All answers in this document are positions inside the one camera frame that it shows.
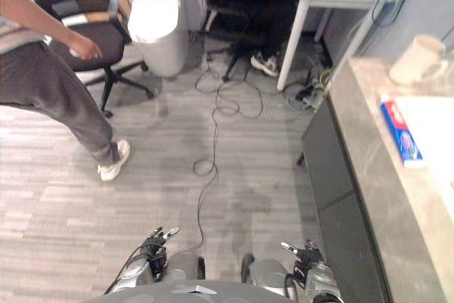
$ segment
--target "floor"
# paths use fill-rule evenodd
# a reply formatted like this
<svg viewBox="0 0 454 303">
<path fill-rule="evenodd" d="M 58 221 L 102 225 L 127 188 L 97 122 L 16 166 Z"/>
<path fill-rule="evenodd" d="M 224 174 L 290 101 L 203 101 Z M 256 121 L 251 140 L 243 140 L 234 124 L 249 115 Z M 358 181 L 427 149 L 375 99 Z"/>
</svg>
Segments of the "floor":
<svg viewBox="0 0 454 303">
<path fill-rule="evenodd" d="M 301 40 L 290 83 L 301 83 L 310 64 L 318 64 L 319 46 Z M 1 302 L 97 297 L 157 226 L 181 228 L 167 244 L 169 255 L 198 244 L 200 195 L 205 238 L 198 252 L 208 279 L 239 281 L 247 252 L 290 269 L 295 258 L 280 241 L 319 242 L 308 175 L 297 165 L 312 115 L 294 100 L 301 86 L 279 93 L 276 79 L 255 70 L 245 78 L 245 60 L 231 82 L 222 84 L 228 56 L 213 56 L 209 64 L 204 57 L 219 45 L 193 35 L 176 77 L 131 70 L 131 79 L 153 89 L 153 100 L 114 85 L 110 122 L 115 138 L 126 138 L 132 152 L 113 182 L 100 181 L 94 161 L 66 127 L 39 114 L 0 108 Z M 129 48 L 122 63 L 137 58 Z M 99 102 L 102 86 L 89 90 Z M 218 177 L 210 183 L 216 173 L 203 174 L 214 159 L 212 116 Z M 200 159 L 205 161 L 194 164 Z"/>
</svg>

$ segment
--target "white wall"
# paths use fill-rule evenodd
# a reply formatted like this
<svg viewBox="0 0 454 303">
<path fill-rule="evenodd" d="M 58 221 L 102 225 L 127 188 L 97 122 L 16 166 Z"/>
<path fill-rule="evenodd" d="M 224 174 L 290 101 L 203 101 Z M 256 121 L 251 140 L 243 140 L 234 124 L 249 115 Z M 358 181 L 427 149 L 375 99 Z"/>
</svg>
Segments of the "white wall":
<svg viewBox="0 0 454 303">
<path fill-rule="evenodd" d="M 341 47 L 345 47 L 347 32 L 363 14 L 362 11 L 333 12 L 323 37 L 335 61 L 341 54 Z M 415 35 L 424 33 L 442 38 L 453 25 L 454 0 L 407 0 L 394 25 L 373 32 L 372 40 L 362 55 L 394 60 Z M 454 33 L 445 42 L 454 44 Z"/>
</svg>

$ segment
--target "desk leg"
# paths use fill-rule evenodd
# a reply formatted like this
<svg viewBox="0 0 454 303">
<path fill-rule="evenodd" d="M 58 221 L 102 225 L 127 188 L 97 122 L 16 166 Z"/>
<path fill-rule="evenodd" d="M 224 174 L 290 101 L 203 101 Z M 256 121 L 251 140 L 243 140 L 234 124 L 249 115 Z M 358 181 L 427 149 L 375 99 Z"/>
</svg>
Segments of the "desk leg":
<svg viewBox="0 0 454 303">
<path fill-rule="evenodd" d="M 352 41 L 347 47 L 347 50 L 345 50 L 342 58 L 340 59 L 339 63 L 336 65 L 336 68 L 334 69 L 333 75 L 331 76 L 331 79 L 329 80 L 329 83 L 326 85 L 325 92 L 328 92 L 328 90 L 331 88 L 331 85 L 333 82 L 336 80 L 336 77 L 338 76 L 338 73 L 342 69 L 342 66 L 345 64 L 347 59 L 351 56 L 353 56 L 356 53 L 356 50 L 360 47 L 362 41 L 364 40 L 365 36 L 370 30 L 370 27 L 373 24 L 372 20 L 372 12 L 374 11 L 375 13 L 380 13 L 384 6 L 385 1 L 380 0 L 377 5 L 372 5 L 370 10 L 367 12 L 367 14 L 364 16 L 364 19 L 362 20 L 362 23 L 360 27 L 358 28 L 358 31 L 356 31 L 355 37 L 353 37 Z"/>
<path fill-rule="evenodd" d="M 300 0 L 298 3 L 297 14 L 293 21 L 292 32 L 290 33 L 289 43 L 285 50 L 284 62 L 282 62 L 281 73 L 277 80 L 277 90 L 280 92 L 284 89 L 285 82 L 289 76 L 290 66 L 292 65 L 293 56 L 298 46 L 299 36 L 303 29 L 304 20 L 306 19 L 309 2 Z"/>
<path fill-rule="evenodd" d="M 314 37 L 315 43 L 318 43 L 320 41 L 321 35 L 323 35 L 323 32 L 325 31 L 326 24 L 328 23 L 328 19 L 332 11 L 333 9 L 325 9 L 323 16 L 321 17 L 321 21 L 317 28 L 317 31 L 315 32 Z"/>
</svg>

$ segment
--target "black cabinet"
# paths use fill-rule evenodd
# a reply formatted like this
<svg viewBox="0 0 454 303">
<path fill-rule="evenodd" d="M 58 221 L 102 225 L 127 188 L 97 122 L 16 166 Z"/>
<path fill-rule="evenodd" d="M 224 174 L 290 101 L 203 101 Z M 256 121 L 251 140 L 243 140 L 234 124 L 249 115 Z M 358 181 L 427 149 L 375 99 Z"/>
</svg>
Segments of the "black cabinet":
<svg viewBox="0 0 454 303">
<path fill-rule="evenodd" d="M 329 99 L 303 137 L 326 261 L 345 302 L 391 302 Z"/>
</svg>

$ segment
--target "chair seat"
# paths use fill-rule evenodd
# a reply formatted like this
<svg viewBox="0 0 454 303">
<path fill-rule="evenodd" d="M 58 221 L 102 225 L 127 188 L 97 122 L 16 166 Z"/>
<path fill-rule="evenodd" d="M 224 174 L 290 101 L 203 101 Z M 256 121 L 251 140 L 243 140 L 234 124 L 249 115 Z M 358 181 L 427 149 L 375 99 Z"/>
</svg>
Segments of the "chair seat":
<svg viewBox="0 0 454 303">
<path fill-rule="evenodd" d="M 49 46 L 67 62 L 75 71 L 90 71 L 102 69 L 106 65 L 120 62 L 123 57 L 125 40 L 119 31 L 108 21 L 98 23 L 83 23 L 70 27 L 73 31 L 90 38 L 101 48 L 103 57 L 91 60 L 81 60 L 71 55 L 68 47 L 53 40 Z"/>
<path fill-rule="evenodd" d="M 209 35 L 220 40 L 238 42 L 245 47 L 258 48 L 266 44 L 266 35 L 262 32 L 246 31 L 244 33 L 232 31 L 223 21 L 216 17 L 211 24 Z"/>
</svg>

